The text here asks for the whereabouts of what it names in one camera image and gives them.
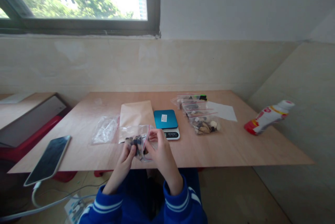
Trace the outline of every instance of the digital scale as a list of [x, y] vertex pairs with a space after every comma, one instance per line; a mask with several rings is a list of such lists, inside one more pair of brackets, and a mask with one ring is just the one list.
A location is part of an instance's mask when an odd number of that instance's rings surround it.
[[167, 140], [180, 139], [178, 122], [174, 110], [155, 110], [154, 118], [157, 129], [162, 129]]

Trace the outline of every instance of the person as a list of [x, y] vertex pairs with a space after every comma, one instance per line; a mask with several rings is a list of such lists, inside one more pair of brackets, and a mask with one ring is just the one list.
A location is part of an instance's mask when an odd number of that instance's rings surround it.
[[148, 183], [146, 170], [131, 170], [136, 153], [124, 144], [122, 154], [105, 186], [100, 187], [94, 203], [82, 213], [79, 224], [99, 223], [207, 223], [202, 208], [198, 172], [195, 168], [178, 169], [170, 144], [161, 129], [153, 129], [150, 141], [157, 141], [154, 149], [147, 141], [146, 149], [165, 179], [165, 201], [157, 215], [150, 216], [153, 186]]

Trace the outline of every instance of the tiled wall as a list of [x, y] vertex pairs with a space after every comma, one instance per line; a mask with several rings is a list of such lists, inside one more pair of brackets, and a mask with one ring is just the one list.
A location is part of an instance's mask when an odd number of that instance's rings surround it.
[[316, 164], [255, 169], [292, 223], [335, 223], [335, 44], [300, 45], [248, 103], [282, 99], [296, 106], [276, 127]]
[[232, 89], [248, 99], [295, 42], [0, 38], [0, 92], [56, 91], [75, 105], [89, 91]]

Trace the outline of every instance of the jacket sleeve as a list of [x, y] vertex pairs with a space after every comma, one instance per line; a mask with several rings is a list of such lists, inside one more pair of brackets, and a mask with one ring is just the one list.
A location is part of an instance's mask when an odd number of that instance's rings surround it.
[[182, 192], [177, 196], [170, 195], [170, 189], [164, 182], [164, 222], [165, 223], [206, 223], [207, 217], [195, 191], [187, 187], [184, 180]]
[[121, 194], [106, 195], [102, 193], [105, 186], [99, 188], [94, 203], [83, 211], [79, 224], [121, 223]]

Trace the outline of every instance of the white cable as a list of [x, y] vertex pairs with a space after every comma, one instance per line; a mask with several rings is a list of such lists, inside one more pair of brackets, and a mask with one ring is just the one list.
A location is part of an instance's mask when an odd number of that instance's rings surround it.
[[41, 208], [41, 206], [39, 204], [37, 204], [36, 201], [35, 201], [35, 193], [36, 193], [36, 191], [37, 191], [37, 189], [39, 188], [40, 185], [41, 185], [41, 181], [39, 181], [35, 184], [34, 190], [32, 191], [32, 195], [31, 195], [31, 201], [36, 208]]
[[[0, 217], [0, 222], [6, 222], [6, 221], [10, 221], [10, 220], [13, 220], [13, 219], [16, 219], [16, 218], [20, 218], [20, 217], [23, 217], [23, 216], [27, 216], [27, 215], [32, 215], [32, 214], [37, 214], [39, 212], [42, 212], [43, 210], [45, 209], [48, 209], [50, 207], [53, 207], [61, 202], [63, 202], [64, 200], [68, 199], [68, 198], [72, 198], [72, 199], [76, 199], [76, 200], [82, 200], [82, 199], [85, 199], [85, 198], [90, 198], [90, 197], [96, 197], [97, 195], [94, 194], [94, 195], [88, 195], [88, 196], [84, 196], [84, 197], [73, 197], [71, 194], [85, 188], [85, 187], [99, 187], [101, 186], [102, 184], [106, 183], [108, 180], [104, 181], [103, 183], [101, 183], [100, 185], [87, 185], [87, 186], [83, 186], [75, 191], [73, 191], [72, 193], [69, 193], [69, 195], [65, 196], [64, 198], [62, 198], [61, 200], [58, 200], [56, 202], [53, 202], [49, 205], [46, 205], [46, 206], [43, 206], [43, 207], [40, 207], [38, 209], [34, 209], [34, 210], [29, 210], [29, 211], [26, 211], [26, 212], [22, 212], [22, 213], [18, 213], [18, 214], [13, 214], [13, 215], [8, 215], [8, 216], [4, 216], [4, 217]], [[37, 188], [39, 188], [39, 186], [41, 185], [41, 182], [37, 182], [34, 186], [34, 189], [37, 190]]]
[[[94, 194], [94, 195], [88, 195], [88, 196], [84, 196], [84, 197], [79, 197], [78, 199], [79, 200], [83, 200], [85, 198], [90, 198], [90, 197], [96, 197], [97, 195]], [[13, 214], [13, 215], [8, 215], [8, 216], [4, 216], [4, 217], [0, 217], [0, 222], [6, 222], [6, 221], [10, 221], [10, 220], [13, 220], [13, 219], [16, 219], [16, 218], [20, 218], [20, 217], [23, 217], [23, 216], [27, 216], [27, 215], [32, 215], [32, 214], [37, 214], [38, 212], [42, 212], [43, 210], [45, 209], [48, 209], [50, 207], [53, 207], [61, 202], [63, 202], [64, 200], [70, 198], [71, 196], [66, 196], [65, 198], [62, 198], [61, 200], [58, 200], [54, 203], [51, 203], [49, 205], [46, 205], [44, 207], [41, 207], [41, 208], [38, 208], [38, 209], [34, 209], [34, 210], [29, 210], [29, 211], [26, 211], [26, 212], [22, 212], [22, 213], [18, 213], [18, 214]]]

